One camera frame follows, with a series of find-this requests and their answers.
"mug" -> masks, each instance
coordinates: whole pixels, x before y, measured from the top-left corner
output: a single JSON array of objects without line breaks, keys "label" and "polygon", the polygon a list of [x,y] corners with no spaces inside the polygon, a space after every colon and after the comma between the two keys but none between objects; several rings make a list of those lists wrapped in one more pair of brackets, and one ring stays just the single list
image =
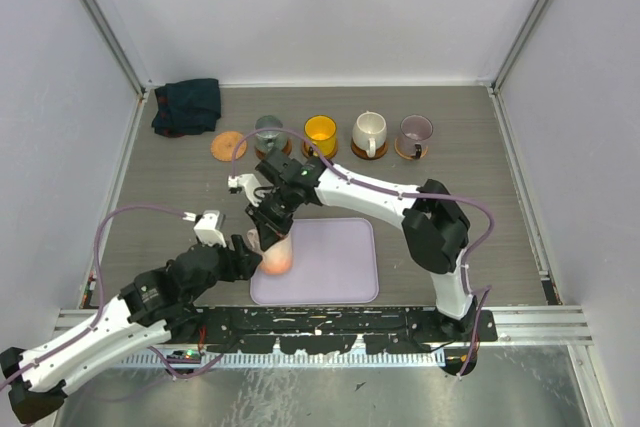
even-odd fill
[{"label": "mug", "polygon": [[427,142],[433,135],[433,124],[421,115],[410,115],[400,123],[396,150],[404,157],[419,159],[427,153]]},{"label": "mug", "polygon": [[[326,115],[316,115],[311,117],[304,124],[304,133],[311,139],[322,152],[325,157],[335,154],[336,150],[336,132],[338,127],[331,117]],[[311,147],[307,143],[304,146],[305,153],[311,155],[313,153]]]},{"label": "mug", "polygon": [[[282,128],[282,122],[274,115],[264,115],[256,121],[256,129],[264,129],[268,127]],[[265,130],[256,134],[256,149],[266,154],[271,149],[283,150],[289,138],[285,132],[277,130]]]},{"label": "mug", "polygon": [[360,114],[353,126],[353,143],[373,158],[387,140],[387,122],[376,112]]},{"label": "mug", "polygon": [[258,267],[262,269],[265,274],[284,274],[293,266],[293,242],[291,241],[291,233],[269,247],[266,252],[263,252],[260,248],[260,236],[256,229],[251,229],[247,232],[247,239],[253,251],[262,255],[262,262]]}]

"white panel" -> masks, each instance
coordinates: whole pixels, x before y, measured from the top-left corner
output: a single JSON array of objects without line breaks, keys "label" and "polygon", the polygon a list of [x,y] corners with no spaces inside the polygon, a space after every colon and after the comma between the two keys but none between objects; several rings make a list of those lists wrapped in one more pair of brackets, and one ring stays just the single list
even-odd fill
[{"label": "white panel", "polygon": [[503,89],[557,265],[609,391],[640,418],[640,0],[554,0]]},{"label": "white panel", "polygon": [[100,0],[152,83],[495,78],[534,0]]},{"label": "white panel", "polygon": [[136,95],[79,0],[0,5],[2,351],[75,307]]}]

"coaster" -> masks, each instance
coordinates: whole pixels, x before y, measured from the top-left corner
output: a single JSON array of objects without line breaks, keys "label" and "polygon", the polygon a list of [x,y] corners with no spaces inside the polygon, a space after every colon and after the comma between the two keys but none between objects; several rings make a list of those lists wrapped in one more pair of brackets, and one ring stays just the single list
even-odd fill
[{"label": "coaster", "polygon": [[[301,148],[302,148],[302,153],[304,154],[304,156],[308,159],[309,158],[309,152],[307,152],[306,148],[305,148],[305,144],[306,142],[301,142]],[[325,158],[327,159],[332,159],[335,157],[335,155],[338,153],[338,139],[336,139],[336,146],[333,148],[333,151],[331,151],[331,153],[329,155],[325,155]]]},{"label": "coaster", "polygon": [[409,157],[407,155],[404,155],[402,153],[400,153],[400,151],[398,150],[398,139],[396,139],[393,142],[395,148],[396,148],[396,154],[398,154],[400,157],[402,157],[403,159],[407,159],[407,160],[420,160],[422,157],[424,157],[425,155],[427,155],[427,152],[429,151],[429,147],[427,147],[426,149],[422,150],[422,155],[420,156],[420,159],[416,159],[415,157]]},{"label": "coaster", "polygon": [[[267,154],[265,154],[264,152],[259,151],[258,149],[255,149],[255,150],[256,150],[256,156],[260,160],[264,160],[264,158],[267,156]],[[291,142],[291,139],[289,139],[289,140],[287,140],[287,145],[285,145],[284,149],[282,149],[282,152],[284,152],[285,154],[289,155],[292,150],[293,150],[293,142]]]},{"label": "coaster", "polygon": [[[231,154],[233,154],[233,149],[236,144],[240,142],[243,135],[240,132],[234,132],[232,130],[228,132],[222,132],[211,142],[211,154],[213,156],[222,161],[222,162],[231,162]],[[247,141],[245,140],[240,148],[238,149],[238,153],[236,154],[236,159],[239,159],[244,155],[247,151]]]},{"label": "coaster", "polygon": [[364,304],[378,296],[373,228],[365,219],[303,219],[291,228],[293,267],[258,269],[250,293],[259,305]]},{"label": "coaster", "polygon": [[389,150],[389,142],[385,141],[385,143],[382,144],[382,146],[378,150],[376,150],[376,154],[373,157],[369,157],[367,153],[364,150],[362,150],[360,147],[358,147],[353,140],[351,141],[351,151],[354,154],[356,154],[358,157],[364,160],[379,159],[380,157],[382,157],[384,154],[387,153],[387,150]]}]

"purple mug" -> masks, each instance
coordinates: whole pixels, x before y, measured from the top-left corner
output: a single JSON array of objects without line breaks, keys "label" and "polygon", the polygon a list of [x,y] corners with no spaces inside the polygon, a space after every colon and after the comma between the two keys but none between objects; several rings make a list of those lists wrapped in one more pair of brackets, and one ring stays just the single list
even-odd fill
[{"label": "purple mug", "polygon": [[433,124],[421,115],[410,115],[400,122],[396,148],[400,155],[419,159],[427,153],[427,142],[433,135]]}]

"robotic arm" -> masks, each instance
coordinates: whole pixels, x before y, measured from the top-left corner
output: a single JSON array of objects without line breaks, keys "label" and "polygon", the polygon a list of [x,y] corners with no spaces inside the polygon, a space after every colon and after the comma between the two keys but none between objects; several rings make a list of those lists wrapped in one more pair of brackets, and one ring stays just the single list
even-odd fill
[{"label": "robotic arm", "polygon": [[187,341],[200,315],[193,302],[217,282],[248,280],[262,261],[242,236],[232,235],[233,250],[220,231],[223,216],[207,211],[197,219],[198,243],[159,269],[143,272],[108,302],[91,331],[38,364],[91,326],[95,317],[40,347],[12,347],[0,354],[6,378],[35,363],[11,383],[9,400],[22,423],[36,422],[59,409],[88,380],[129,355],[168,340]]},{"label": "robotic arm", "polygon": [[[337,164],[333,167],[343,175],[328,169],[317,157],[303,165],[273,150],[256,167],[273,184],[271,192],[256,196],[256,188],[261,186],[253,174],[229,179],[232,192],[244,190],[249,198],[246,212],[256,225],[262,250],[287,235],[293,214],[302,204],[344,207],[384,220],[403,231],[412,259],[431,275],[443,330],[452,338],[468,332],[477,308],[466,266],[461,262],[469,243],[469,219],[453,201],[382,193],[449,194],[444,185],[435,180],[423,186],[398,185],[350,172]],[[362,183],[373,188],[365,188]]]}]

